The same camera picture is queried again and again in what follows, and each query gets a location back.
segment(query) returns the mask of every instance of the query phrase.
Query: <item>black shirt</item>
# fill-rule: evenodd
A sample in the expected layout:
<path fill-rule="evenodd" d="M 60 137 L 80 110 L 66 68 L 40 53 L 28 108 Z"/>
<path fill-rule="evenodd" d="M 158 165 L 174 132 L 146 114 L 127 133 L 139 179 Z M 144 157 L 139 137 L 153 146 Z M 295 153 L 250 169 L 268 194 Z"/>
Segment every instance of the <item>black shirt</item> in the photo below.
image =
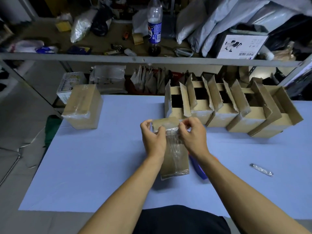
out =
<path fill-rule="evenodd" d="M 230 234 L 221 216 L 182 205 L 144 209 L 133 234 Z"/>

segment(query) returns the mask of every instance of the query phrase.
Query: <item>scissors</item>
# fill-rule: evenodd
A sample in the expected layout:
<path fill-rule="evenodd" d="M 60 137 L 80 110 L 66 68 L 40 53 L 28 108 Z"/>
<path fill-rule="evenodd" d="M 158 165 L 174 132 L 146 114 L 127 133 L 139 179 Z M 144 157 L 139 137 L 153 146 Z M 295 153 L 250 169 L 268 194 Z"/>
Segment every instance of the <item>scissors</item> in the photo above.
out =
<path fill-rule="evenodd" d="M 167 46 L 163 46 L 162 47 L 173 51 L 177 57 L 191 57 L 193 56 L 194 52 L 192 51 L 192 49 L 189 48 L 171 48 L 171 47 L 167 47 Z"/>

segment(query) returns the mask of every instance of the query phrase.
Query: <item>gray floor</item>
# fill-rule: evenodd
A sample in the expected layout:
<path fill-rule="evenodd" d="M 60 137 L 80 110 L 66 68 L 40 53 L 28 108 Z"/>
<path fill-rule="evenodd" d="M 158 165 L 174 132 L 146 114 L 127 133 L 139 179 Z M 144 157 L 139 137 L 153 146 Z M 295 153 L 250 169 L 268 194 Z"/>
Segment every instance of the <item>gray floor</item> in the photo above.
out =
<path fill-rule="evenodd" d="M 72 63 L 72 68 L 87 73 L 92 65 L 94 64 Z M 127 73 L 130 74 L 132 70 L 128 66 L 127 68 Z M 202 66 L 194 68 L 194 72 L 199 75 L 202 71 L 217 73 L 218 69 L 220 69 L 218 66 Z M 53 102 L 63 73 L 64 70 L 58 62 L 35 62 L 25 77 L 41 94 Z M 42 99 L 30 94 L 20 84 L 17 84 L 0 103 L 0 107 L 0 147 L 12 150 L 30 143 L 44 128 L 48 115 L 54 114 L 54 110 Z M 0 233 L 76 234 L 92 215 L 92 213 L 18 211 L 42 158 L 44 136 L 42 130 L 32 144 L 21 149 L 23 158 L 0 187 Z M 0 150 L 0 179 L 16 157 L 15 152 Z M 232 233 L 239 233 L 232 220 L 227 221 Z M 298 222 L 312 231 L 312 220 Z"/>

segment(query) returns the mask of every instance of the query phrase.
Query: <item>shelf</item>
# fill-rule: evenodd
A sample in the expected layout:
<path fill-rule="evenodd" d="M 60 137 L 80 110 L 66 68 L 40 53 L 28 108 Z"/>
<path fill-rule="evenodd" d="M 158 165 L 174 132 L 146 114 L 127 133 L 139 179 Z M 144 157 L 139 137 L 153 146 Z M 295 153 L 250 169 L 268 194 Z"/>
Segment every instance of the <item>shelf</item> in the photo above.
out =
<path fill-rule="evenodd" d="M 132 37 L 122 40 L 124 31 L 131 31 L 131 24 L 113 22 L 105 37 L 97 37 L 89 33 L 78 43 L 77 46 L 91 47 L 91 55 L 68 55 L 66 51 L 73 44 L 70 42 L 70 32 L 60 33 L 55 27 L 55 19 L 41 18 L 31 23 L 21 31 L 13 41 L 22 39 L 43 40 L 47 46 L 56 45 L 59 48 L 58 54 L 37 54 L 37 53 L 0 53 L 1 60 L 58 60 L 58 61 L 86 61 L 86 62 L 114 62 L 114 63 L 148 63 L 148 64 L 200 64 L 200 65 L 238 65 L 238 66 L 267 66 L 267 67 L 298 67 L 301 61 L 266 61 L 248 59 L 216 59 L 203 58 L 195 53 L 191 58 L 178 58 L 173 51 L 162 48 L 158 57 L 148 56 L 148 39 L 144 37 L 144 43 L 134 45 Z M 105 56 L 103 53 L 110 50 L 110 44 L 115 43 L 125 48 L 132 49 L 138 56 L 130 57 L 125 55 Z M 178 45 L 174 39 L 162 39 L 161 45 L 170 48 L 189 48 L 188 42 L 184 41 Z"/>

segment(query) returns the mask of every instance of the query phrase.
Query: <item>blue table surface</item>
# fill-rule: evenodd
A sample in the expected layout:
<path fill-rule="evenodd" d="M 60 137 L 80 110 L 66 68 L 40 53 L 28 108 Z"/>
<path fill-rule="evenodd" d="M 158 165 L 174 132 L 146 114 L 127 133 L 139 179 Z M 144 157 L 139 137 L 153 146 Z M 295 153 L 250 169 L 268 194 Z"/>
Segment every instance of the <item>blue table surface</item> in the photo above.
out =
<path fill-rule="evenodd" d="M 96 130 L 75 130 L 63 120 L 19 210 L 95 212 L 144 160 L 139 125 L 163 118 L 164 97 L 102 97 Z M 294 104 L 304 121 L 270 139 L 207 128 L 207 144 L 222 164 L 291 217 L 312 219 L 312 102 Z M 189 175 L 165 181 L 158 176 L 143 208 L 174 204 L 229 216 L 212 185 L 191 164 Z"/>

